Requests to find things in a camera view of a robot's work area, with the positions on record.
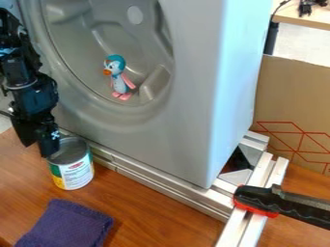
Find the blue penguin figurine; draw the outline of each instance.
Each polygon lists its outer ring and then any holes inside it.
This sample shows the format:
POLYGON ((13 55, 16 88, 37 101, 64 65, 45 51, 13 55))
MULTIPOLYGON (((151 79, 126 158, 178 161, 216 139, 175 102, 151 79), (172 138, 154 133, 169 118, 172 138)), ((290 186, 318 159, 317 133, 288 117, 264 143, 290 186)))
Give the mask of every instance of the blue penguin figurine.
POLYGON ((136 86, 127 78, 123 73, 126 66, 126 61, 121 55, 110 55, 104 61, 104 75, 111 75, 111 87, 114 89, 113 97, 121 100, 128 100, 132 93, 129 89, 133 90, 136 86))

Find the can label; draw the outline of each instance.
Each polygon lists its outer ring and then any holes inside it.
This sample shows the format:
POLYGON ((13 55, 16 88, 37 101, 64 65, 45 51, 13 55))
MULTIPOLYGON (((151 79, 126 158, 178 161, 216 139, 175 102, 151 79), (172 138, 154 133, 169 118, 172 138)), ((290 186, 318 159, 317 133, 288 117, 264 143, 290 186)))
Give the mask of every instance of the can label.
POLYGON ((94 176, 92 155, 89 152, 85 157, 69 165, 49 164, 55 184, 61 189, 78 189, 89 183, 94 176))

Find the wooden surface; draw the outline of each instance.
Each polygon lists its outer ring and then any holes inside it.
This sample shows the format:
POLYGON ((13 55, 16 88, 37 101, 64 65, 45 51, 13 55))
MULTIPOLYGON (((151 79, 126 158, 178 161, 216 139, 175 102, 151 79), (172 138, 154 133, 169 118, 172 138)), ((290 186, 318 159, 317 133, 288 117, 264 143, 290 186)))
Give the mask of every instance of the wooden surface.
POLYGON ((86 187, 61 190, 53 184, 36 146, 23 148, 12 130, 1 134, 0 236, 14 244, 53 198, 113 216, 115 228, 104 246, 206 247, 214 245, 223 228, 201 212, 99 165, 95 179, 86 187))
MULTIPOLYGON (((272 12, 281 2, 283 0, 273 0, 272 12)), ((330 6, 312 6, 312 14, 303 17, 299 17, 298 6, 299 0, 291 0, 275 14, 273 21, 330 30, 330 6)))
MULTIPOLYGON (((330 179, 290 165, 283 188, 330 200, 330 179)), ((224 225, 129 178, 96 165, 96 178, 75 191, 57 188, 37 147, 24 149, 13 130, 0 135, 0 246, 14 244, 52 198, 115 217, 104 246, 213 246, 224 225)), ((330 246, 330 232, 284 216, 269 219, 259 246, 330 246)))

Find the cardboard box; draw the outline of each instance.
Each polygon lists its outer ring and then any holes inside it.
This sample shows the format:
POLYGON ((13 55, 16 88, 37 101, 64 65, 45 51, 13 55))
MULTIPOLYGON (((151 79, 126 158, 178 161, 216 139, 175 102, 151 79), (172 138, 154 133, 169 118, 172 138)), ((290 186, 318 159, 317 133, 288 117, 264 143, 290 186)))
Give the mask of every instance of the cardboard box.
POLYGON ((330 68, 264 56, 254 124, 269 152, 330 176, 330 68))

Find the purple cloth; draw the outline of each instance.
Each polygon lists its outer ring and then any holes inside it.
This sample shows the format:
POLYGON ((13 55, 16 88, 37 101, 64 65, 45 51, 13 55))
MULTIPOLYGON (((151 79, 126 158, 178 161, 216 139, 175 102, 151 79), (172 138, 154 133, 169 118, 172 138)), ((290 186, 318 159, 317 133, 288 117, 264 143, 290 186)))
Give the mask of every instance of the purple cloth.
POLYGON ((15 247, 97 247, 113 226, 109 216, 65 201, 52 200, 33 229, 15 247))

